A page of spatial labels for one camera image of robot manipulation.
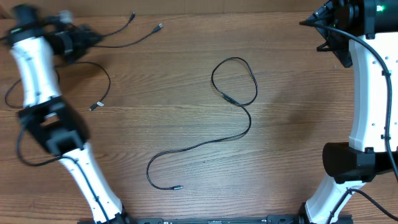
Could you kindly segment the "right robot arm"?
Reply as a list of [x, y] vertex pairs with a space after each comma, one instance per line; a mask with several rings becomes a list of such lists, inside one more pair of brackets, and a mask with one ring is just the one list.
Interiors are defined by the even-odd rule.
[[325, 176], [295, 223], [351, 223], [341, 211], [376, 176], [397, 172], [397, 1], [328, 1], [302, 22], [354, 71], [354, 118], [346, 142], [322, 152]]

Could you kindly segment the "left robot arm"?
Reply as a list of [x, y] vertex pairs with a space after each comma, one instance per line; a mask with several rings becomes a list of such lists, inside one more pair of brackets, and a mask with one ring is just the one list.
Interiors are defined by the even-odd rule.
[[56, 55], [66, 63], [76, 61], [102, 41], [102, 35], [87, 26], [74, 26], [68, 11], [46, 18], [27, 4], [13, 11], [17, 24], [6, 40], [24, 89], [23, 109], [18, 112], [22, 125], [16, 144], [19, 160], [35, 166], [21, 154], [21, 141], [28, 131], [53, 155], [46, 163], [59, 161], [75, 179], [90, 206], [93, 223], [130, 223], [95, 160], [85, 122], [62, 96], [53, 62]]

